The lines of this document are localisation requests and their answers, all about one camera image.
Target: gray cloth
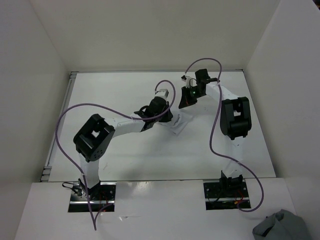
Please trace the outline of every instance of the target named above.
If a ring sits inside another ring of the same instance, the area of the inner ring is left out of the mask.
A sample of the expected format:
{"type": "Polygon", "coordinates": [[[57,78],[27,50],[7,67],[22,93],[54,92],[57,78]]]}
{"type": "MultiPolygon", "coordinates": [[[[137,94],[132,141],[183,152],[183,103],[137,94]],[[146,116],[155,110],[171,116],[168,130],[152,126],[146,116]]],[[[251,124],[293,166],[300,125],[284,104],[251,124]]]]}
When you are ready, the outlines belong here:
{"type": "Polygon", "coordinates": [[[255,240],[312,240],[305,221],[283,209],[267,217],[252,233],[255,240]]]}

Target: white table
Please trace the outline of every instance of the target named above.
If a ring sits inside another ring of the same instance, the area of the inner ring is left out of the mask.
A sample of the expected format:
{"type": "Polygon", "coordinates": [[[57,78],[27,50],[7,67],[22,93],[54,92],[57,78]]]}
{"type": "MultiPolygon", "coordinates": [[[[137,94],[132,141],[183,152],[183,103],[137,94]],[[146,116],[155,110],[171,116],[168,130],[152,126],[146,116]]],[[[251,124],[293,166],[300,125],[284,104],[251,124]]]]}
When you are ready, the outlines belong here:
{"type": "MultiPolygon", "coordinates": [[[[203,181],[118,182],[114,212],[104,212],[94,231],[88,212],[68,213],[71,191],[59,182],[33,183],[15,240],[253,240],[266,216],[295,213],[282,178],[260,179],[265,197],[254,212],[206,211],[203,181]]],[[[261,191],[246,180],[255,207],[261,191]]]]}
{"type": "MultiPolygon", "coordinates": [[[[155,85],[163,79],[173,82],[176,87],[178,107],[181,99],[182,72],[107,72],[78,73],[71,91],[68,106],[79,103],[96,103],[131,114],[154,98],[155,85]]],[[[217,77],[217,72],[210,72],[217,77]]],[[[250,100],[252,129],[243,146],[243,163],[258,177],[275,177],[274,168],[267,150],[264,136],[257,118],[244,74],[241,71],[223,72],[221,83],[231,92],[250,100]]],[[[170,92],[171,86],[164,83],[161,88],[170,92]]],[[[218,103],[208,96],[198,99],[196,105],[184,108],[193,120],[179,136],[173,135],[163,126],[155,124],[142,133],[126,134],[114,138],[106,154],[100,159],[99,175],[103,181],[143,181],[143,180],[195,180],[218,179],[227,160],[210,152],[209,136],[218,103]]],[[[63,123],[60,141],[70,156],[79,162],[73,137],[88,120],[98,113],[104,118],[117,117],[106,110],[84,106],[71,110],[63,123]]],[[[216,128],[213,145],[222,153],[228,154],[225,139],[220,127],[216,128]]],[[[52,170],[49,181],[77,181],[79,171],[64,155],[52,150],[50,162],[52,170]]],[[[252,178],[244,171],[245,178],[252,178]]]]}

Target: metal base plate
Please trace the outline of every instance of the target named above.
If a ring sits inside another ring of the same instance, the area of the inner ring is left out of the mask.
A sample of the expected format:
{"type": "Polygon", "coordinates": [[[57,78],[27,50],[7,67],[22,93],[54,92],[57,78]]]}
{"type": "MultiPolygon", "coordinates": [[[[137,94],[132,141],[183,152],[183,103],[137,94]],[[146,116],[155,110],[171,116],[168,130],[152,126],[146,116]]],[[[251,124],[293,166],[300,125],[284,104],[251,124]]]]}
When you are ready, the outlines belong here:
{"type": "MultiPolygon", "coordinates": [[[[74,185],[74,191],[71,192],[70,203],[69,203],[69,213],[85,213],[89,212],[88,202],[86,195],[81,191],[81,187],[77,184],[74,185]]],[[[104,212],[114,212],[115,211],[115,196],[116,196],[116,183],[115,182],[101,182],[100,194],[99,196],[93,198],[91,203],[91,208],[93,212],[98,212],[106,204],[112,204],[104,212]]]]}
{"type": "Polygon", "coordinates": [[[221,192],[220,186],[219,180],[203,183],[206,210],[236,209],[238,202],[242,209],[251,208],[246,182],[236,191],[221,192]]]}

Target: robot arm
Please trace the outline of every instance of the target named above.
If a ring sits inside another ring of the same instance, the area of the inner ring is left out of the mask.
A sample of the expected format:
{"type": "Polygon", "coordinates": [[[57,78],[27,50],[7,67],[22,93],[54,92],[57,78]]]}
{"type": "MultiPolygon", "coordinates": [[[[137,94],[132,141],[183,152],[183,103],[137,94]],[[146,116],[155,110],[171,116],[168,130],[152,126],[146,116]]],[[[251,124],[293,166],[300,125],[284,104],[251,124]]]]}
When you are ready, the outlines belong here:
{"type": "MultiPolygon", "coordinates": [[[[220,90],[217,78],[210,78],[207,69],[195,72],[196,86],[191,86],[192,78],[183,76],[185,82],[179,108],[185,108],[197,103],[197,99],[205,95],[216,102],[220,100],[220,90]]],[[[226,136],[225,142],[228,155],[241,161],[243,159],[243,142],[252,127],[250,104],[247,97],[239,97],[221,86],[222,103],[220,113],[220,129],[226,136]]],[[[223,172],[228,178],[236,178],[242,169],[233,161],[229,161],[223,172]]]]}
{"type": "MultiPolygon", "coordinates": [[[[167,89],[157,91],[149,105],[143,106],[130,116],[148,119],[160,115],[169,107],[168,94],[167,89]]],[[[173,115],[170,110],[163,116],[152,120],[118,117],[109,118],[105,121],[99,114],[92,115],[73,139],[80,156],[80,167],[86,178],[89,195],[94,196],[95,192],[99,191],[99,159],[106,152],[111,139],[128,133],[146,131],[152,128],[156,122],[168,123],[172,118],[173,115]]],[[[79,183],[84,189],[83,175],[80,176],[79,183]]]]}

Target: white panel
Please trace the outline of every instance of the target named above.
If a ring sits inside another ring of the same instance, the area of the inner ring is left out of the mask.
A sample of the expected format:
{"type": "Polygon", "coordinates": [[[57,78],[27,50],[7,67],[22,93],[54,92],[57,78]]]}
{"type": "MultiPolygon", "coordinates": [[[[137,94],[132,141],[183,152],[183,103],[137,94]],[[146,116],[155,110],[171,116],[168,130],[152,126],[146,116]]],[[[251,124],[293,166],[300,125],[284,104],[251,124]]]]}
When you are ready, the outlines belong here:
{"type": "MultiPolygon", "coordinates": [[[[70,190],[61,183],[34,183],[16,240],[253,240],[252,229],[281,209],[295,213],[286,182],[261,179],[265,201],[255,212],[206,211],[203,182],[118,182],[114,212],[102,213],[94,231],[88,212],[68,213],[70,190]]],[[[247,179],[250,201],[261,197],[247,179]]]]}
{"type": "Polygon", "coordinates": [[[275,170],[296,211],[320,238],[320,11],[311,0],[283,0],[245,76],[275,170]]]}
{"type": "MultiPolygon", "coordinates": [[[[175,107],[181,100],[181,72],[114,72],[79,73],[75,79],[69,107],[79,103],[96,103],[131,114],[154,98],[154,88],[163,79],[173,82],[176,87],[175,107]]],[[[210,72],[216,77],[217,72],[210,72]]],[[[275,177],[266,143],[259,125],[257,114],[242,72],[223,72],[222,84],[238,96],[250,100],[252,129],[243,145],[243,163],[259,177],[275,177]]],[[[161,88],[173,91],[169,84],[161,88]]],[[[103,181],[142,181],[142,180],[189,180],[218,179],[228,160],[213,155],[209,148],[209,137],[218,103],[205,96],[194,106],[183,111],[193,115],[179,136],[173,135],[165,127],[155,125],[141,133],[131,133],[112,139],[106,154],[100,159],[100,178],[103,181]]],[[[116,116],[92,106],[71,110],[63,124],[60,141],[70,156],[79,162],[73,138],[82,125],[95,113],[104,118],[116,116]]],[[[226,137],[218,125],[214,133],[214,148],[229,154],[226,137]]],[[[52,152],[53,163],[50,181],[77,181],[78,169],[60,152],[52,152]]],[[[246,178],[253,176],[244,171],[246,178]]]]}
{"type": "Polygon", "coordinates": [[[209,56],[243,69],[279,2],[30,1],[72,71],[181,70],[209,56]]]}
{"type": "Polygon", "coordinates": [[[68,74],[28,0],[0,1],[0,233],[15,237],[39,181],[68,74]]]}
{"type": "Polygon", "coordinates": [[[15,239],[31,183],[0,183],[0,233],[2,240],[15,239]]]}

